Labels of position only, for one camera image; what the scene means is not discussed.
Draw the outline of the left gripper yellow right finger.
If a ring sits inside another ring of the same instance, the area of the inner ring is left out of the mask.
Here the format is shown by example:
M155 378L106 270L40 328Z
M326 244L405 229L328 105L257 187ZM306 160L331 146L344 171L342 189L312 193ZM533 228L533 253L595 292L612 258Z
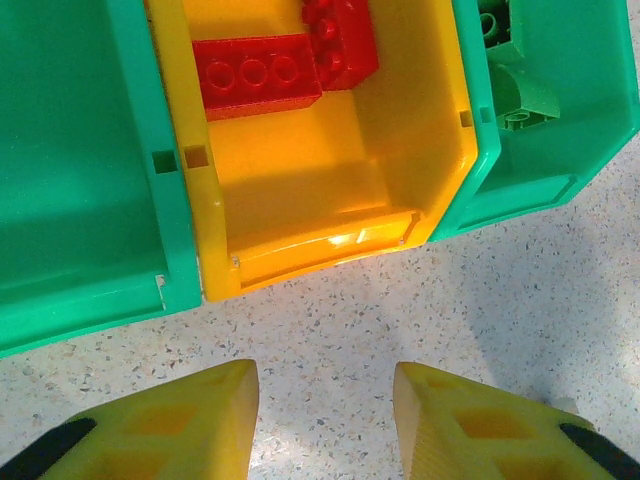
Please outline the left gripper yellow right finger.
M640 462L586 419L400 362L394 421L405 480L640 480Z

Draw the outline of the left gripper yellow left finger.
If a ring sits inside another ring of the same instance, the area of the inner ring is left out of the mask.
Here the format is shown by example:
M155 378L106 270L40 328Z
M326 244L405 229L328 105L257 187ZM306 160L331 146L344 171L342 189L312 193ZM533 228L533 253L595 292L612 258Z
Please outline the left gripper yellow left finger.
M248 480L257 364L233 360L85 410L0 466L0 480Z

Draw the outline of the green plastic bin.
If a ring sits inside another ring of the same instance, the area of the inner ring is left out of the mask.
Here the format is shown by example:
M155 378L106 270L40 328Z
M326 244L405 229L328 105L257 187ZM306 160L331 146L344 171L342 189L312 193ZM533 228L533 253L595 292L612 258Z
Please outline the green plastic bin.
M519 49L485 48L477 0L453 0L453 10L478 157L436 241L569 202L640 132L627 0L523 0ZM552 89L560 117L500 129L490 64Z
M0 358L200 302L143 0L0 0Z

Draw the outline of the yellow plastic bin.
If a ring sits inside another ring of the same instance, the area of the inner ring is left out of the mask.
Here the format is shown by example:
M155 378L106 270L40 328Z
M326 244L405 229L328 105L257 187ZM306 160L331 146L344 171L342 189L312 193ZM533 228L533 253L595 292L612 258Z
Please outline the yellow plastic bin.
M143 0L208 300L420 246L472 170L452 0L366 1L373 75L306 108L209 121L193 43L303 34L304 0Z

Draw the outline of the red long lego brick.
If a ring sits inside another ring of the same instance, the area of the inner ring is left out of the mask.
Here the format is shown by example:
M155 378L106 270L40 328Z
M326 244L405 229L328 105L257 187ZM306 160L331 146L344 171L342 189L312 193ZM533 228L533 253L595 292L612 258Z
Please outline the red long lego brick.
M200 40L192 49L209 122L303 109L322 95L307 34Z
M324 91L354 89L378 70L368 0L303 0L301 19Z

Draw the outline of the green lego brick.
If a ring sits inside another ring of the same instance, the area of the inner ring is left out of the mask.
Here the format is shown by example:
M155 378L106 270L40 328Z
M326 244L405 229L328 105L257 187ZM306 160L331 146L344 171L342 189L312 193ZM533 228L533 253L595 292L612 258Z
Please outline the green lego brick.
M527 72L500 64L490 64L489 72L500 129L518 131L560 117L553 90Z
M484 46L519 49L522 45L523 0L477 0Z

